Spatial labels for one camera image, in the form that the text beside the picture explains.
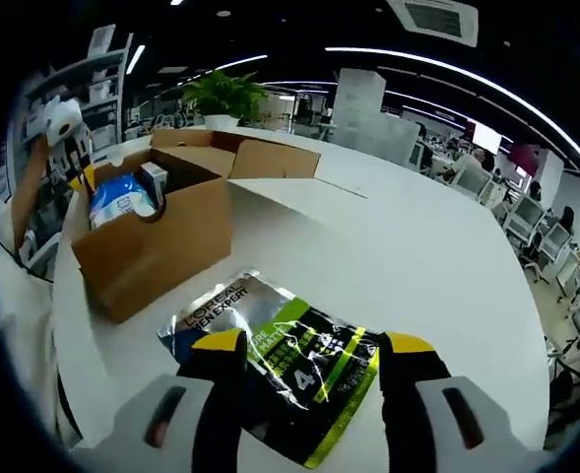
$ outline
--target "white table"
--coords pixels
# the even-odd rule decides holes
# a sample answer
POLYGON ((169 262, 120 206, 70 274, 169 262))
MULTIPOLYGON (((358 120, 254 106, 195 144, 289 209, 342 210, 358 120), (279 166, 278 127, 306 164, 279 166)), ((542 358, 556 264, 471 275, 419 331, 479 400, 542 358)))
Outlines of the white table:
MULTIPOLYGON (((453 374, 471 378, 508 412, 518 439, 541 447, 548 421, 544 333, 523 272, 490 212, 408 169, 353 150, 268 130, 238 132, 321 153, 316 177, 330 183, 232 184, 232 255, 122 325, 110 325, 86 299, 70 249, 86 222, 76 218, 71 202, 56 262, 55 341, 69 404, 87 443, 109 432, 116 409, 147 382, 175 372, 175 361, 156 337, 160 325, 214 284, 255 267, 344 320, 426 339, 453 374)), ((385 471, 380 409, 374 382, 320 471, 385 471)), ((304 471, 248 434, 242 436, 239 468, 304 471)))

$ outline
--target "white pot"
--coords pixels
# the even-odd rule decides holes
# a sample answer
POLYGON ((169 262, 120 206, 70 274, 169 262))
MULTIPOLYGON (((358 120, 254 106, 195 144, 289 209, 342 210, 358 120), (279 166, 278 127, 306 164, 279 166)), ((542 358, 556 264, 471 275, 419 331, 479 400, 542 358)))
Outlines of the white pot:
POLYGON ((230 115, 206 115, 204 122, 207 125, 207 130, 230 131, 237 127, 239 119, 230 115))

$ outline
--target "open cardboard box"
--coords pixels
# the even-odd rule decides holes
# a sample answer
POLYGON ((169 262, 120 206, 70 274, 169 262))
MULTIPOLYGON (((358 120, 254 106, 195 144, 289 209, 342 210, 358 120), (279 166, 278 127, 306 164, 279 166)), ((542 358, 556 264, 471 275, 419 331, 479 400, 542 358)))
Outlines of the open cardboard box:
MULTIPOLYGON (((313 177, 320 155, 242 135, 156 130, 151 148, 97 168, 97 185, 152 161, 168 172, 165 203, 77 238, 73 251, 106 313, 121 323, 230 254, 227 178, 313 177)), ((80 199, 86 219, 89 201, 80 199)))

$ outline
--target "black and green package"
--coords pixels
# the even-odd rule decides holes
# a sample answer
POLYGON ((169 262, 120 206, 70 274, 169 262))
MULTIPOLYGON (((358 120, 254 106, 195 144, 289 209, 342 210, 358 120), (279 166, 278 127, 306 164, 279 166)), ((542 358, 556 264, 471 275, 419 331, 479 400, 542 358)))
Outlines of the black and green package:
POLYGON ((232 328, 248 337, 242 427, 278 453, 315 468, 375 378, 378 335, 248 271, 174 316, 159 337, 183 365, 204 332, 232 328))

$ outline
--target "ceiling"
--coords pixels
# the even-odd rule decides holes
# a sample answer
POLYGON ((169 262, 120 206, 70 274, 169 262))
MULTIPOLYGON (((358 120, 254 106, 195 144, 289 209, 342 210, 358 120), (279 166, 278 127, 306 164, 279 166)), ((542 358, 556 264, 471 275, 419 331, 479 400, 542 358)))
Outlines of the ceiling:
MULTIPOLYGON (((76 41, 82 47, 60 48, 52 53, 51 62, 58 66, 85 56, 91 28, 116 23, 119 30, 135 34, 133 48, 146 46, 133 72, 126 76, 125 94, 130 103, 172 89, 201 71, 262 54, 268 57, 226 68, 226 72, 257 71, 258 82, 335 82, 343 67, 372 69, 386 79, 387 90, 424 100, 387 94, 384 105, 413 106, 429 113, 445 112, 435 106, 442 105, 515 142, 552 148, 566 160, 568 169, 580 175, 580 152, 553 126, 478 80, 410 58, 325 51, 330 46, 401 51, 473 72, 533 105, 580 148, 580 5, 552 10, 544 0, 528 2, 528 6, 516 0, 462 3, 479 9, 477 47, 405 31, 386 0, 294 0, 284 4, 184 0, 178 6, 169 5, 169 0, 154 0, 136 11, 122 11, 118 2, 94 2, 90 19, 83 17, 81 25, 87 40, 76 41), (230 15, 219 17, 220 11, 230 11, 230 15), (165 66, 186 69, 160 74, 165 66), (149 84, 158 85, 148 88, 149 84)), ((321 87, 335 90, 335 86, 321 87)), ((452 116, 458 123, 466 121, 452 116)))

